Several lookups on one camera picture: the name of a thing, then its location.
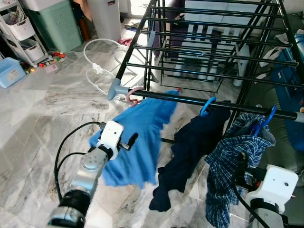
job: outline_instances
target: red object on floor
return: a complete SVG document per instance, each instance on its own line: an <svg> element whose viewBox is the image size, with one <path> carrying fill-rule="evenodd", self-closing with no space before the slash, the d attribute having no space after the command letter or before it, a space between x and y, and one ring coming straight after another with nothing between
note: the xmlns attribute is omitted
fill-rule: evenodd
<svg viewBox="0 0 304 228"><path fill-rule="evenodd" d="M118 43L119 43L119 44L122 44L122 45L130 46L132 40L133 40L133 38L120 39L120 40L118 41Z"/></svg>

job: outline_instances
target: marble floor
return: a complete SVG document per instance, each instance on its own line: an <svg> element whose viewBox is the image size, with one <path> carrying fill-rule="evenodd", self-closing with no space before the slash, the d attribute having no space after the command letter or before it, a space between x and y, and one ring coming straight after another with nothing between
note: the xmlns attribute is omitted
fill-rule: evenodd
<svg viewBox="0 0 304 228"><path fill-rule="evenodd" d="M133 32L123 30L123 37ZM58 204L53 166L62 139L73 129L88 121L113 119L128 105L108 101L86 80L86 71L91 68L86 62L82 47L68 53L66 65L59 72L47 74L37 69L10 86L0 88L0 228L42 228L48 215ZM106 69L115 66L113 45L103 42L92 44L88 57ZM90 73L92 80L97 77ZM101 86L105 90L112 78L103 76ZM126 73L126 80L134 78ZM152 83L152 90L166 91L168 87ZM218 100L236 100L239 88L230 80L224 81L217 95ZM184 90L184 95L209 98L210 94ZM169 125L162 134L166 138L196 116L200 107L178 104ZM64 145L61 158L70 152L85 152L88 139L98 129L88 126L74 134ZM170 145L163 144L158 166L171 159ZM67 187L77 166L79 156L70 157L59 173L62 190ZM86 217L86 228L208 228L205 219L206 176L208 165L202 158L184 193L172 190L169 193L172 208L167 212L150 211L148 206L152 191L157 186L109 187L102 178ZM231 226L244 228L249 214L241 206L231 208Z"/></svg>

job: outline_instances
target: blue storage container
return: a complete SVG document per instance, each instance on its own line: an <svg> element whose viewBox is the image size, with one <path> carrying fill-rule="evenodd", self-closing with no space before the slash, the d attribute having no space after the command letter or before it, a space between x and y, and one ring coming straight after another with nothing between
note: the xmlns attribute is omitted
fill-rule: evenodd
<svg viewBox="0 0 304 228"><path fill-rule="evenodd" d="M302 61L304 61L304 35L297 34L295 40L299 47ZM293 54L291 49L284 49L280 56L279 61L293 61ZM271 80L277 82L284 82L290 84L300 85L300 79L297 75L295 67L285 67L281 64L276 64L277 70L272 71ZM276 86L276 94L282 110L290 112L299 112L301 107L304 107L304 91L302 89L295 89L291 87ZM293 148L298 151L304 152L304 124L292 120L285 120L288 140Z"/></svg>
<svg viewBox="0 0 304 228"><path fill-rule="evenodd" d="M0 61L0 86L7 88L25 76L18 60L5 58Z"/></svg>

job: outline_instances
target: blue plastic basket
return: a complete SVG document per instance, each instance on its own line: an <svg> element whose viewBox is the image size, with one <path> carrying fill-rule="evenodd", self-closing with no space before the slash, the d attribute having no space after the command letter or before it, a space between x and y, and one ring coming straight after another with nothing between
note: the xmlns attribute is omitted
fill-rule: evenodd
<svg viewBox="0 0 304 228"><path fill-rule="evenodd" d="M5 58L0 61L0 86L7 88L25 76L18 60Z"/></svg>

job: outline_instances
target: white storage shelf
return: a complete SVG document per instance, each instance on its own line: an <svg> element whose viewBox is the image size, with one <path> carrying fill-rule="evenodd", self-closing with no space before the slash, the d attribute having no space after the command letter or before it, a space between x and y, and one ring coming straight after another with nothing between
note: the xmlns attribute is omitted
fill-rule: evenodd
<svg viewBox="0 0 304 228"><path fill-rule="evenodd" d="M18 0L13 0L11 2L12 3L10 5L6 5L2 8L0 7L0 11L7 10L14 6L19 6L22 9ZM8 16L8 14L3 16L0 15L0 36L3 37L7 45L15 52L17 57L33 67L36 67L38 63L48 58L48 53L36 35L28 17L16 25L10 26L6 24ZM21 47L21 44L27 45L29 48L24 50Z"/></svg>

